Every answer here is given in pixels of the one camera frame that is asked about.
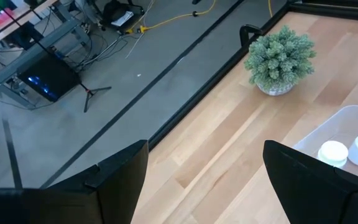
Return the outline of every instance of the clear plastic bin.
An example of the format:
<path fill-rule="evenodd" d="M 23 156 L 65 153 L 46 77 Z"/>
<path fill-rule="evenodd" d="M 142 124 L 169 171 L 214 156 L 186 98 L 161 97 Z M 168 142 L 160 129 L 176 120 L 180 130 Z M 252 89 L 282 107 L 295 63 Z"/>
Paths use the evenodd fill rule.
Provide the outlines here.
<path fill-rule="evenodd" d="M 358 137 L 358 106 L 346 106 L 298 142 L 294 149 L 316 158 L 324 142 L 339 141 L 349 148 L 356 137 Z M 342 169 L 358 175 L 358 166 L 349 159 Z"/>

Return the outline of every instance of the gray concrete floor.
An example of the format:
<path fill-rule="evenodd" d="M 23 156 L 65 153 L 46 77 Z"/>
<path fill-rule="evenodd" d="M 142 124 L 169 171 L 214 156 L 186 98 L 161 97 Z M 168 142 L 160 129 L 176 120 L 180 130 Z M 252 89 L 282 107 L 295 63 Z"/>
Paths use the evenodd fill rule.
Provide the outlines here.
<path fill-rule="evenodd" d="M 85 93 L 80 87 L 76 87 L 54 105 L 36 111 L 0 104 L 0 187 L 14 186 L 2 131 L 2 114 L 8 117 L 11 124 L 23 185 L 38 188 L 235 1 L 218 0 L 215 8 L 205 16 L 179 19 L 147 31 L 127 59 L 125 56 L 135 40 L 128 39 L 129 44 L 121 52 L 93 64 L 81 74 L 84 84 L 89 88 L 112 86 L 112 90 L 92 99 L 87 113 L 82 112 Z M 139 2 L 144 7 L 148 5 L 148 1 Z M 147 25 L 194 10 L 203 11 L 209 8 L 211 2 L 203 0 L 194 6 L 191 0 L 156 1 L 147 16 Z M 281 7 L 284 0 L 280 2 L 276 2 L 273 8 Z M 250 0 L 242 3 L 56 182 L 139 139 L 151 137 L 239 49 L 240 26 L 262 26 L 268 19 L 267 1 Z M 117 37 L 111 31 L 98 34 L 102 34 L 109 43 Z"/>

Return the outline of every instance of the red object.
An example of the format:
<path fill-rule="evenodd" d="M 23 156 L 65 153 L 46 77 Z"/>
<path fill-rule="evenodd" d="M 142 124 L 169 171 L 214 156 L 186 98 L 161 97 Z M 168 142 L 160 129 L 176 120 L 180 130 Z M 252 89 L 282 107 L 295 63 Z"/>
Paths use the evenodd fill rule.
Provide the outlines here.
<path fill-rule="evenodd" d="M 5 8 L 4 10 L 1 10 L 0 11 L 0 25 L 9 20 L 11 17 L 10 16 L 13 16 L 14 13 L 12 10 L 8 9 L 8 8 Z"/>

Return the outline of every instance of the white pot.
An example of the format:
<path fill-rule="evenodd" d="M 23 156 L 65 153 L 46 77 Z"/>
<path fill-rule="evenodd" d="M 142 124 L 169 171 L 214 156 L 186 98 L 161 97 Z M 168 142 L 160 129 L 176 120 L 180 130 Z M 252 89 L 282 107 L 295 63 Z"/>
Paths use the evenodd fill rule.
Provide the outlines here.
<path fill-rule="evenodd" d="M 277 85 L 277 86 L 273 86 L 269 89 L 265 89 L 262 87 L 262 85 L 259 85 L 258 83 L 256 83 L 256 85 L 259 87 L 259 89 L 262 92 L 264 92 L 270 96 L 279 96 L 282 94 L 286 94 L 294 87 L 294 84 L 288 84 L 288 85 L 281 86 L 281 87 L 278 87 L 278 85 Z"/>

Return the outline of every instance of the potted plant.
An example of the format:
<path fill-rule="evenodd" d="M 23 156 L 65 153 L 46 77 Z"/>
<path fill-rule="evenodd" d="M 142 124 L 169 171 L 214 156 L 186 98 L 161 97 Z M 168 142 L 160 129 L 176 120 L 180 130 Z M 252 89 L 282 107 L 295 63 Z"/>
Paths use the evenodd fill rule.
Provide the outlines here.
<path fill-rule="evenodd" d="M 314 72 L 309 58 L 316 56 L 314 42 L 284 26 L 279 33 L 259 37 L 249 46 L 245 62 L 252 74 L 251 84 L 271 96 L 290 91 L 298 82 Z"/>

